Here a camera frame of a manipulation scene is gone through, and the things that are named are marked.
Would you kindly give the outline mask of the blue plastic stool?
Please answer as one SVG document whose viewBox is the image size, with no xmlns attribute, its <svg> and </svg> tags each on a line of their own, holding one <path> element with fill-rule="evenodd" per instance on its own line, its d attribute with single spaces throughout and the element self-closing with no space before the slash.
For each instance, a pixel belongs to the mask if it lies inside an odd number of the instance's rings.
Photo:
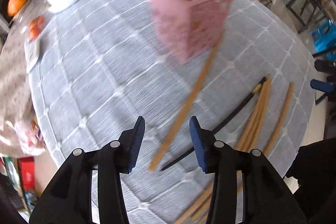
<svg viewBox="0 0 336 224">
<path fill-rule="evenodd" d="M 314 40 L 314 47 L 317 52 L 329 50 L 335 46 L 335 23 L 328 20 L 322 26 L 311 33 Z"/>
</svg>

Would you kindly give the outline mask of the lone wooden chopstick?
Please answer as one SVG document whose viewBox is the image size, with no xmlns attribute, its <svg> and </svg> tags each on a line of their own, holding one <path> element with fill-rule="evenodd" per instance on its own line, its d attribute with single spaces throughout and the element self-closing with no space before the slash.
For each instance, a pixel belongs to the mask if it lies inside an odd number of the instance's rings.
<svg viewBox="0 0 336 224">
<path fill-rule="evenodd" d="M 286 94 L 286 98 L 285 98 L 282 110 L 280 112 L 280 116 L 278 118 L 277 124 L 276 124 L 276 126 L 275 126 L 275 128 L 272 132 L 272 135 L 270 136 L 270 138 L 268 140 L 268 143 L 267 143 L 267 145 L 264 149 L 264 155 L 266 155 L 266 156 L 270 155 L 270 153 L 272 151 L 272 148 L 273 148 L 273 146 L 276 142 L 276 139 L 277 139 L 277 137 L 280 133 L 280 130 L 281 130 L 282 125 L 284 123 L 285 117 L 286 117 L 287 112 L 289 110 L 293 90 L 294 90 L 294 83 L 291 82 L 289 84 L 288 91 L 287 91 L 287 94 Z"/>
</svg>

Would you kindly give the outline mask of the floral cloth cover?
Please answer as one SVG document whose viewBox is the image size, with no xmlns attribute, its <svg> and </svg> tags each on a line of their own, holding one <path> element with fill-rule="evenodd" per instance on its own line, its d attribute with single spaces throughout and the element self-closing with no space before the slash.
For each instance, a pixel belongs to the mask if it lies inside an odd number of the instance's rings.
<svg viewBox="0 0 336 224">
<path fill-rule="evenodd" d="M 1 156 L 39 156 L 45 150 L 26 72 L 24 37 L 11 31 L 1 50 Z"/>
</svg>

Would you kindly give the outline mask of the pink utensil basket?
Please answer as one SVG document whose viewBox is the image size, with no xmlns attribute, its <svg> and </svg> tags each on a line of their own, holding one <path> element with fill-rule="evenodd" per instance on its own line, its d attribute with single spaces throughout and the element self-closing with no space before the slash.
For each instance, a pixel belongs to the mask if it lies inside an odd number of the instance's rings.
<svg viewBox="0 0 336 224">
<path fill-rule="evenodd" d="M 233 0 L 150 0 L 157 39 L 181 63 L 213 47 Z"/>
</svg>

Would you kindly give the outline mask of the long wooden chopstick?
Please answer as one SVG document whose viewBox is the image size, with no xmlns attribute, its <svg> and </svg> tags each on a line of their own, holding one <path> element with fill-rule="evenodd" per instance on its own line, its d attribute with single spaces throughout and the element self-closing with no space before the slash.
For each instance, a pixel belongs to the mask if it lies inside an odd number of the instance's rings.
<svg viewBox="0 0 336 224">
<path fill-rule="evenodd" d="M 190 91 L 189 96 L 185 100 L 185 103 L 181 107 L 174 123 L 172 124 L 171 128 L 169 129 L 169 132 L 166 134 L 165 139 L 153 158 L 151 159 L 151 162 L 149 164 L 148 170 L 150 172 L 154 172 L 161 160 L 163 159 L 164 155 L 167 153 L 167 150 L 169 149 L 171 143 L 173 142 L 175 136 L 177 135 L 180 127 L 183 125 L 183 122 L 185 121 L 187 114 L 190 111 L 190 108 L 192 107 L 194 101 L 197 99 L 198 93 L 200 92 L 204 81 L 206 80 L 206 77 L 211 69 L 211 66 L 213 64 L 213 61 L 215 59 L 215 56 L 218 52 L 219 46 L 221 42 L 223 41 L 225 36 L 225 32 L 222 33 L 221 37 L 217 41 L 217 43 L 214 45 L 212 50 L 210 51 L 210 54 L 203 65 L 203 68 L 195 81 L 195 85 L 193 86 L 192 90 Z"/>
</svg>

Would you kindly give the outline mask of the grey checked tablecloth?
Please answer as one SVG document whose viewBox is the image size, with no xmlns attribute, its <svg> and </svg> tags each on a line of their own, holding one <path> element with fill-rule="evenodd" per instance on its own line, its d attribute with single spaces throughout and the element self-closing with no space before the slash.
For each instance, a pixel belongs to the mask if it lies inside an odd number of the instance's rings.
<svg viewBox="0 0 336 224">
<path fill-rule="evenodd" d="M 99 149 L 143 116 L 137 164 L 122 175 L 130 223 L 173 223 L 212 180 L 194 154 L 167 170 L 148 171 L 208 54 L 180 64 L 154 32 L 149 0 L 80 0 L 50 20 L 41 60 L 29 73 L 33 106 L 56 165 L 76 148 Z M 291 82 L 294 91 L 269 160 L 281 176 L 305 135 L 315 95 L 314 60 L 299 37 L 256 0 L 234 0 L 203 89 L 189 116 L 218 125 L 264 77 L 272 90 L 257 148 L 277 123 Z"/>
</svg>

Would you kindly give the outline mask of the glass jar with tomatoes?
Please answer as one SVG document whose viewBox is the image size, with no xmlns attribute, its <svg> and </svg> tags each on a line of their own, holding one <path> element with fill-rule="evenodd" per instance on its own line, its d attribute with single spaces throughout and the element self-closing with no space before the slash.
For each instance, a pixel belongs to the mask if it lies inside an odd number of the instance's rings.
<svg viewBox="0 0 336 224">
<path fill-rule="evenodd" d="M 22 27 L 21 33 L 29 42 L 32 42 L 41 36 L 47 24 L 49 24 L 49 21 L 47 14 L 40 14 L 31 18 L 28 23 Z"/>
</svg>

